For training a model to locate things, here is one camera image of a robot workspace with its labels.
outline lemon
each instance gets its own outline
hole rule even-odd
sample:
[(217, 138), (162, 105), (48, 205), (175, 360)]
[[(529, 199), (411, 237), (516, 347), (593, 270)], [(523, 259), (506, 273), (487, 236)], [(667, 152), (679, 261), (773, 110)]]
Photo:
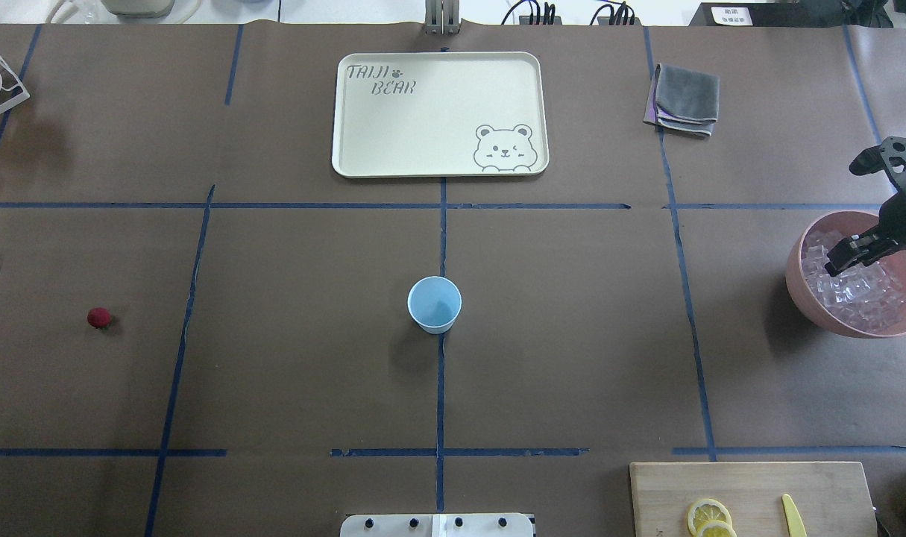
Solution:
[(698, 528), (695, 537), (738, 537), (732, 525), (720, 520), (709, 520)]
[(725, 507), (724, 503), (712, 500), (710, 497), (703, 497), (701, 500), (695, 500), (695, 503), (688, 507), (688, 533), (691, 535), (698, 535), (701, 527), (711, 521), (722, 522), (728, 527), (732, 526), (732, 514), (728, 512), (728, 507)]

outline light blue cup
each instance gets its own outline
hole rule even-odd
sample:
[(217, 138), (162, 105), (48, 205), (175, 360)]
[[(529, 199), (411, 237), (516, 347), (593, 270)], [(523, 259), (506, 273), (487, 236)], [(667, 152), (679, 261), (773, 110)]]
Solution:
[(409, 290), (406, 307), (412, 320), (428, 333), (443, 333), (453, 326), (462, 309), (456, 284), (442, 276), (428, 276)]

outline yellow knife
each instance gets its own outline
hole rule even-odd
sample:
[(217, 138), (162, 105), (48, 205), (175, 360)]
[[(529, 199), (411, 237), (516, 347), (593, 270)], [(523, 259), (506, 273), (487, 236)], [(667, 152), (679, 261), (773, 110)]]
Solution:
[(790, 537), (808, 537), (807, 530), (804, 530), (804, 521), (801, 520), (801, 514), (797, 512), (797, 506), (790, 494), (781, 496), (781, 503), (784, 504), (784, 518), (787, 519), (787, 533)]

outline gray object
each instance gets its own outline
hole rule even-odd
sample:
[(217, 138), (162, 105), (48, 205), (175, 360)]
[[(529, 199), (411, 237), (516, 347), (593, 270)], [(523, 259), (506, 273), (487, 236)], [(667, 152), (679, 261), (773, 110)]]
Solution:
[(426, 0), (426, 34), (459, 34), (459, 0)]
[(660, 63), (648, 89), (644, 121), (710, 136), (718, 120), (719, 84), (716, 75)]
[(171, 13), (174, 0), (101, 0), (106, 10), (120, 17), (157, 18)]

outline strawberry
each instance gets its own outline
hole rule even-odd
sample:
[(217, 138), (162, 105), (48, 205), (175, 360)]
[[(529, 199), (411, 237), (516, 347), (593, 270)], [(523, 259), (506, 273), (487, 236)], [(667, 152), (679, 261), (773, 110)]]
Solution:
[(104, 329), (111, 324), (111, 313), (105, 308), (95, 308), (88, 312), (88, 324), (97, 329)]

